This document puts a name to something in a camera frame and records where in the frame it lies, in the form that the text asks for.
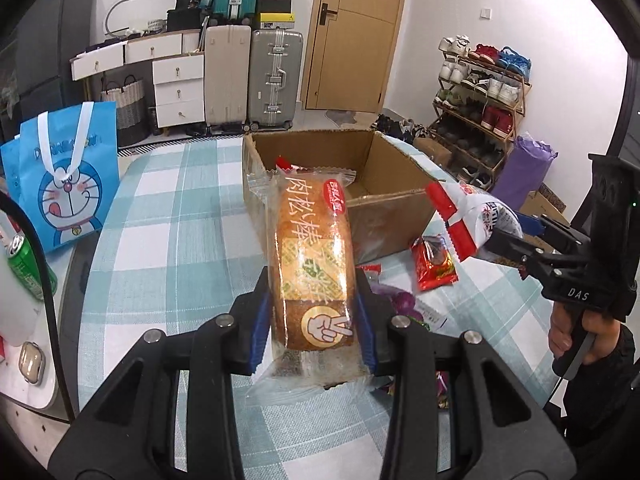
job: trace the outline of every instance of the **silver suitcase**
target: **silver suitcase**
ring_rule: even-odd
[[[248,124],[253,131],[263,126],[293,124],[302,65],[303,38],[292,30],[254,30],[249,62]]]
[[[207,124],[244,124],[251,28],[209,27],[204,41],[205,120]]]

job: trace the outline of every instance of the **hand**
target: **hand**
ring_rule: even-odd
[[[582,360],[583,365],[593,364],[614,351],[620,337],[620,322],[617,319],[585,310],[582,316],[582,327],[587,332],[596,334],[591,350]],[[549,349],[556,358],[562,357],[571,348],[571,330],[571,315],[564,308],[564,304],[556,301],[551,313],[551,329],[549,329]]]
[[[350,329],[339,326],[348,320],[346,316],[329,317],[326,314],[321,314],[320,316],[312,317],[306,329],[313,337],[318,339],[318,341],[334,343],[338,334],[346,336],[353,335]]]

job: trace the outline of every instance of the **blue doraemon bag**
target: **blue doraemon bag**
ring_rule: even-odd
[[[45,252],[102,228],[119,184],[115,102],[44,112],[13,143],[2,147],[9,192]]]

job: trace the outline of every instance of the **bolt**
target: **bolt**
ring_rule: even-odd
[[[232,326],[235,322],[236,320],[231,314],[220,314],[216,317],[216,325],[218,325],[220,328]]]
[[[391,324],[396,328],[407,328],[411,324],[411,320],[407,316],[393,316]]]
[[[162,330],[158,328],[151,328],[145,332],[145,335],[143,335],[143,339],[147,343],[157,343],[158,341],[160,341],[161,337],[162,337]]]
[[[475,330],[467,330],[465,332],[465,341],[472,345],[477,345],[482,342],[482,336]]]

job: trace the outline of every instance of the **doraemon cartoon character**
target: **doraemon cartoon character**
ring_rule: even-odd
[[[54,165],[65,173],[71,165],[66,158]],[[102,228],[95,213],[100,207],[102,183],[94,167],[85,162],[65,180],[45,173],[40,183],[38,202],[43,218],[56,229],[54,246],[75,240]]]

